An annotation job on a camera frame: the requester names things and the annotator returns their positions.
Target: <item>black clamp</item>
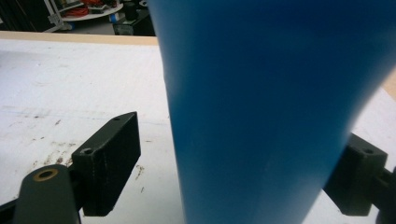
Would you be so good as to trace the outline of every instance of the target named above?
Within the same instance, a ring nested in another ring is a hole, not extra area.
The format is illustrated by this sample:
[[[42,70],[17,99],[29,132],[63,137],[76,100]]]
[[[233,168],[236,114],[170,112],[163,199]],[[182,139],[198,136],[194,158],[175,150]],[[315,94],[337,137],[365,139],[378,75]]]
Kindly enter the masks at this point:
[[[347,216],[366,217],[372,204],[377,224],[396,223],[396,174],[386,170],[388,154],[352,134],[324,191]]]
[[[27,175],[20,197],[0,206],[0,223],[76,224],[81,207],[85,216],[106,216],[139,157],[137,114],[115,117],[73,152],[70,167],[50,165]]]

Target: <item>white work surface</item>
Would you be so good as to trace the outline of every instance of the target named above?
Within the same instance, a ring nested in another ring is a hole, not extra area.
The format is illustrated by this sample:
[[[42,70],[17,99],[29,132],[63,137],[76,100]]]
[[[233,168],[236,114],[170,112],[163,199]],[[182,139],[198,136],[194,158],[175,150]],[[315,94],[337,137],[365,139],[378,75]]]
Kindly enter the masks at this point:
[[[69,165],[71,153],[109,119],[131,111],[138,113],[142,156],[113,212],[81,213],[82,223],[184,223],[158,46],[0,39],[0,203],[18,197],[34,169]],[[385,91],[354,133],[388,152],[388,169],[396,165],[396,103]],[[376,213],[345,217],[321,193],[304,223],[374,224]]]

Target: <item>blue tube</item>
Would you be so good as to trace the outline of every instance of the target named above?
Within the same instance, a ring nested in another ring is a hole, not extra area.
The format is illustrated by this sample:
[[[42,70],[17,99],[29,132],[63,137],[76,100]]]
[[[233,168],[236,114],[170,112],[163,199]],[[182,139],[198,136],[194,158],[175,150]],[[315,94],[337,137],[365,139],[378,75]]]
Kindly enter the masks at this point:
[[[396,2],[150,0],[189,224],[301,223],[396,62]]]

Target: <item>white table surface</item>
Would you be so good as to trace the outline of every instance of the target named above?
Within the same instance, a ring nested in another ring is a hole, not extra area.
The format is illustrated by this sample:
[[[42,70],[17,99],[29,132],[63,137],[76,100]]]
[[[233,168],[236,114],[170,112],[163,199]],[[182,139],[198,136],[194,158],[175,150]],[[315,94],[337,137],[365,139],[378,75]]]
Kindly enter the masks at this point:
[[[139,118],[139,167],[113,212],[81,213],[82,223],[184,223],[158,46],[0,38],[0,203],[18,197],[34,169],[70,164],[109,119],[131,111]],[[385,91],[353,132],[388,152],[388,169],[396,165],[396,103]],[[376,213],[345,217],[321,193],[304,224],[374,224]]]

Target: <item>screw hole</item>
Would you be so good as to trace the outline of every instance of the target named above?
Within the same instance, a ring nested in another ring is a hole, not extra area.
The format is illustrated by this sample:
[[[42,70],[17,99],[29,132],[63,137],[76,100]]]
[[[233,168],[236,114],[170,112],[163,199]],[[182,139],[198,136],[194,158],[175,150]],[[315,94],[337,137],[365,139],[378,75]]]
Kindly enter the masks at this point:
[[[47,169],[38,172],[35,176],[33,176],[33,180],[37,182],[49,180],[58,174],[57,169]]]
[[[39,174],[38,177],[40,177],[40,178],[46,178],[46,177],[49,177],[49,176],[52,175],[52,174],[53,174],[53,172],[52,172],[51,170],[48,170],[48,171],[46,171],[46,172],[44,172],[44,173]]]
[[[374,152],[371,149],[368,149],[368,148],[364,149],[363,151],[365,153],[367,153],[367,154],[374,154]]]
[[[90,155],[91,153],[93,153],[93,150],[90,147],[88,147],[88,148],[82,149],[80,153],[85,154],[85,155]]]

